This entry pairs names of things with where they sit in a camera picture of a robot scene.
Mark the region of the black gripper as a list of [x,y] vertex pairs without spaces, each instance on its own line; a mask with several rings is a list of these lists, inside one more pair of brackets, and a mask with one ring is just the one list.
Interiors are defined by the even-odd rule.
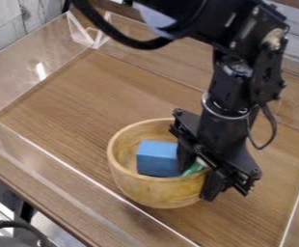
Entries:
[[169,131],[178,139],[181,175],[186,174],[197,158],[206,162],[210,171],[202,197],[209,202],[231,187],[247,196],[255,181],[262,179],[262,170],[246,145],[258,112],[258,106],[229,111],[209,96],[203,96],[201,115],[181,108],[173,111]]

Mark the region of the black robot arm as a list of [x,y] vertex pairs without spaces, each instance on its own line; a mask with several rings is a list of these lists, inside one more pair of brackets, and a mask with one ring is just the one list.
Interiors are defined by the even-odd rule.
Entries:
[[210,167],[201,197],[213,201],[230,188],[246,195],[262,179],[246,147],[266,148],[251,135],[257,116],[263,114],[271,129],[278,128],[269,102],[286,87],[286,16],[263,0],[134,0],[134,6],[159,36],[191,37],[213,46],[203,112],[174,110],[170,132],[178,138],[179,164],[202,159]]

